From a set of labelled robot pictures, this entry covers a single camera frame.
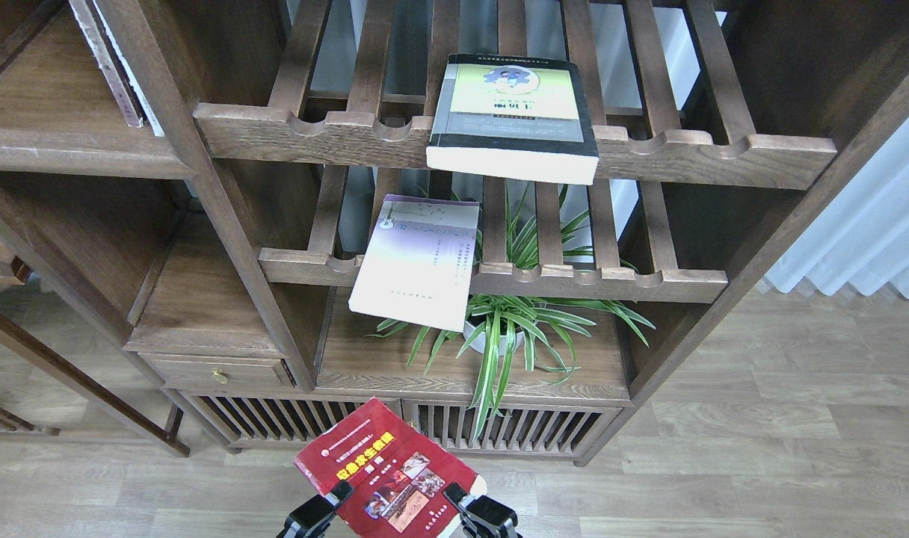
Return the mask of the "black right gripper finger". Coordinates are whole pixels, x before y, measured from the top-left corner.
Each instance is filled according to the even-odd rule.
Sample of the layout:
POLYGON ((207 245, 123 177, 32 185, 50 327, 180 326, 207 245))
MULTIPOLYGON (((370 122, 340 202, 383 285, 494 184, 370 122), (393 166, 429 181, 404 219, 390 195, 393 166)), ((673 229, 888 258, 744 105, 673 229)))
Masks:
POLYGON ((458 483, 445 487, 444 496, 458 511, 467 537, 520 537, 517 514, 511 507, 488 496, 475 497, 458 483))

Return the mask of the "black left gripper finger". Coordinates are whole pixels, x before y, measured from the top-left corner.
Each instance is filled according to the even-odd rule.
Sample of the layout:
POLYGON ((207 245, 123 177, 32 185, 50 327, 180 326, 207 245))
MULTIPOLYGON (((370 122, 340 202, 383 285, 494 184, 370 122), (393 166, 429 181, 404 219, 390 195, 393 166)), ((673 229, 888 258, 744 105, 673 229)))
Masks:
POLYGON ((324 537, 337 510, 353 493, 354 487, 347 480, 340 480, 329 493, 315 495, 292 510, 277 537, 324 537))

